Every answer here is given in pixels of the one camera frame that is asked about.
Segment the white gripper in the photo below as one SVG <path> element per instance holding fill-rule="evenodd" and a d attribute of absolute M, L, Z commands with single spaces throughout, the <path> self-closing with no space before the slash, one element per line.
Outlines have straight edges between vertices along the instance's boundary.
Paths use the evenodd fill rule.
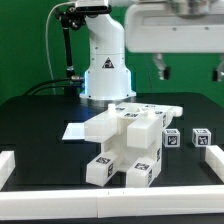
<path fill-rule="evenodd" d="M 155 53 L 153 62 L 161 80 L 170 68 L 162 53 L 224 53 L 224 2 L 211 2 L 203 15 L 180 15 L 169 3 L 131 5 L 125 15 L 125 42 L 129 51 Z M 224 78 L 224 54 L 213 70 L 213 80 Z"/>

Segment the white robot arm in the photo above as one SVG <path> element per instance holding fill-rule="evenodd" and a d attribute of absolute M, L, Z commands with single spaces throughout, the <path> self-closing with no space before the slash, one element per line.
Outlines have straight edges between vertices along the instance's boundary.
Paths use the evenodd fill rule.
<path fill-rule="evenodd" d="M 82 98 L 133 97 L 125 52 L 151 53 L 159 75 L 164 53 L 224 53 L 224 0 L 78 0 L 89 29 L 90 67 Z"/>

